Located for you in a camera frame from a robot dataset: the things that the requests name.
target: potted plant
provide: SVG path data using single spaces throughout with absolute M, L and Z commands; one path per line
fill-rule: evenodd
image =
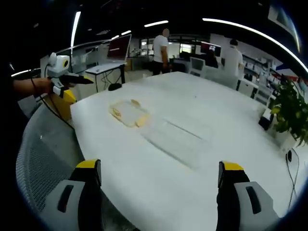
M 271 111 L 276 115 L 276 141 L 283 154 L 293 148 L 296 141 L 299 145 L 308 143 L 308 104 L 294 87 L 291 80 L 278 86 L 278 96 Z

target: white t-shirt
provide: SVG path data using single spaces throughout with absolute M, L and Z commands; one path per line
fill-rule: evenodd
M 156 36 L 153 41 L 154 58 L 153 60 L 163 63 L 161 47 L 168 46 L 168 39 L 162 35 Z
M 242 53 L 234 46 L 230 46 L 225 52 L 225 71 L 238 76 L 239 64 L 243 64 Z

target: green leaves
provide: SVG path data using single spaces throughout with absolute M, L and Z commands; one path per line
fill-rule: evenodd
M 296 140 L 300 140 L 300 145 L 308 143 L 308 104 L 297 93 L 290 80 L 278 87 L 274 105 L 271 113 L 277 116 L 276 130 L 290 131 Z

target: black pants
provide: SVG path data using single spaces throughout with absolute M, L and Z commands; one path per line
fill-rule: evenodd
M 165 68 L 165 69 L 163 68 L 163 63 L 159 63 L 159 62 L 153 61 L 152 65 L 153 65 L 153 75 L 154 76 L 159 75 L 160 72 L 162 72 L 163 74 L 170 72 L 169 64 L 167 64 L 167 68 Z

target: window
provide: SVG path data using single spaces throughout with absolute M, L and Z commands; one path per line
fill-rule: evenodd
M 180 53 L 181 53 L 182 51 L 191 53 L 191 52 L 192 52 L 192 46 L 189 45 L 189 44 L 181 44 L 181 45 L 180 45 Z

